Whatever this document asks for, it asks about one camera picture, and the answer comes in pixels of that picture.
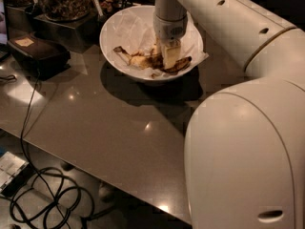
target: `table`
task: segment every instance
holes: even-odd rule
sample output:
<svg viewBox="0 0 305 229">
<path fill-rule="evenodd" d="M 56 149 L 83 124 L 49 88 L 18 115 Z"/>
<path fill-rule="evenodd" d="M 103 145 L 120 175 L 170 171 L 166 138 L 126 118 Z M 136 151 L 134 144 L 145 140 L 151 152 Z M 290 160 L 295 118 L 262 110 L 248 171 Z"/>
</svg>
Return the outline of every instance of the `table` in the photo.
<svg viewBox="0 0 305 229">
<path fill-rule="evenodd" d="M 34 94 L 25 141 L 128 194 L 191 223 L 184 174 L 184 134 L 209 95 L 245 80 L 209 35 L 209 58 L 164 86 L 136 83 L 116 71 L 98 45 L 71 52 L 71 66 Z M 0 75 L 0 129 L 20 136 L 34 80 L 10 57 Z"/>
</svg>

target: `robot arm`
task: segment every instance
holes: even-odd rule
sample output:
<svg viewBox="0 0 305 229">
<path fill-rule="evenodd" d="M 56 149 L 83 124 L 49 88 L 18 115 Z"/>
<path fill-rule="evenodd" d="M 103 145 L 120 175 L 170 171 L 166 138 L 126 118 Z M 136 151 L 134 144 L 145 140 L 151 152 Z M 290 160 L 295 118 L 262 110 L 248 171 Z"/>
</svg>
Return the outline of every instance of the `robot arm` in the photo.
<svg viewBox="0 0 305 229">
<path fill-rule="evenodd" d="M 249 0 L 155 0 L 163 41 L 184 31 L 179 4 L 256 78 L 206 99 L 189 123 L 193 228 L 304 228 L 304 31 Z"/>
</svg>

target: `metallic gray table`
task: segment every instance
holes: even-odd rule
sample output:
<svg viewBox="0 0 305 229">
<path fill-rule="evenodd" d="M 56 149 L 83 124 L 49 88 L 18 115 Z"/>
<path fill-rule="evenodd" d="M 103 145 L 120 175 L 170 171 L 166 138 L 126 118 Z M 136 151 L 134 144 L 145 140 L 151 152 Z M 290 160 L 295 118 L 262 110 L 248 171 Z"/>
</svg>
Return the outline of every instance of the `metallic gray table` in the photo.
<svg viewBox="0 0 305 229">
<path fill-rule="evenodd" d="M 210 57 L 181 79 L 147 87 L 117 72 L 98 46 L 71 53 L 71 67 L 39 83 L 25 140 L 109 184 L 191 223 L 184 134 L 210 94 L 244 80 L 212 39 Z M 0 129 L 20 136 L 34 79 L 10 57 L 0 75 Z"/>
</svg>

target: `dark floor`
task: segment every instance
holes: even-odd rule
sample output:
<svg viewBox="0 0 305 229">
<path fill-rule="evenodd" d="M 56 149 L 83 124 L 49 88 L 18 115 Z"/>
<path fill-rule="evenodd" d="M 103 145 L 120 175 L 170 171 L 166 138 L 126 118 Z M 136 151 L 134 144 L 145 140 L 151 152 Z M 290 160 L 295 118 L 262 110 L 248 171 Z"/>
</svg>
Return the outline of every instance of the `dark floor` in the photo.
<svg viewBox="0 0 305 229">
<path fill-rule="evenodd" d="M 19 138 L 1 130 L 0 148 L 11 152 L 18 157 L 25 158 L 21 150 Z M 50 168 L 47 171 L 49 174 L 43 175 L 42 177 L 49 184 L 50 189 L 55 196 L 57 191 L 60 191 L 57 198 L 60 198 L 58 200 L 58 208 L 62 215 L 59 214 L 57 207 L 53 206 L 53 209 L 51 209 L 49 213 L 45 212 L 37 219 L 30 222 L 36 228 L 44 228 L 43 219 L 46 214 L 48 214 L 46 216 L 48 228 L 60 224 L 63 220 L 63 216 L 66 215 L 68 211 L 67 208 L 71 208 L 76 203 L 77 205 L 75 205 L 75 208 L 71 208 L 68 222 L 59 226 L 59 228 L 192 228 L 189 224 L 166 214 L 160 209 L 152 207 L 150 204 L 140 201 L 118 189 L 114 189 L 105 182 L 102 182 L 83 171 L 72 168 L 60 159 L 46 154 L 29 144 L 26 144 L 26 151 L 29 152 L 30 160 L 32 160 L 34 166 L 40 169 L 40 171 L 42 171 L 43 168 Z M 51 206 L 53 202 L 51 193 L 44 181 L 40 178 L 34 180 L 35 177 L 36 174 L 34 174 L 18 192 L 15 190 L 15 185 L 13 186 L 12 191 L 5 190 L 4 192 L 7 195 L 7 198 L 17 198 L 12 197 L 11 195 L 16 192 L 17 195 L 20 195 L 22 192 L 28 191 L 17 200 L 28 219 L 34 217 L 44 208 Z M 77 183 L 77 186 L 72 189 L 74 182 Z M 28 226 L 25 222 L 16 222 L 12 218 L 16 217 L 17 219 L 21 219 L 16 206 L 14 207 L 11 216 L 10 207 L 12 205 L 12 202 L 0 198 L 0 228 L 9 228 L 9 225 L 11 224 L 19 225 L 22 229 L 34 228 Z"/>
</svg>

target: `white bowl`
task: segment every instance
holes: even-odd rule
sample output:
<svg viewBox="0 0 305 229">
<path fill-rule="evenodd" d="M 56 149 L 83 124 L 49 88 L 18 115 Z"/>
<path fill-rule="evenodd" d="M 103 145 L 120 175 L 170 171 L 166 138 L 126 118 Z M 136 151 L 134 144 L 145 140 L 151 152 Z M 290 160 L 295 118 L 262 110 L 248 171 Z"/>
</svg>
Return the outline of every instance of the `white bowl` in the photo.
<svg viewBox="0 0 305 229">
<path fill-rule="evenodd" d="M 121 10 L 110 17 L 100 33 L 100 47 L 106 59 L 120 72 L 143 83 L 164 83 L 181 77 L 201 63 L 207 54 L 203 52 L 202 37 L 192 22 L 188 22 L 186 34 L 181 39 L 180 58 L 191 56 L 191 65 L 178 73 L 129 66 L 127 59 L 113 49 L 122 46 L 128 53 L 148 50 L 155 42 L 153 31 L 154 6 L 137 6 Z"/>
</svg>

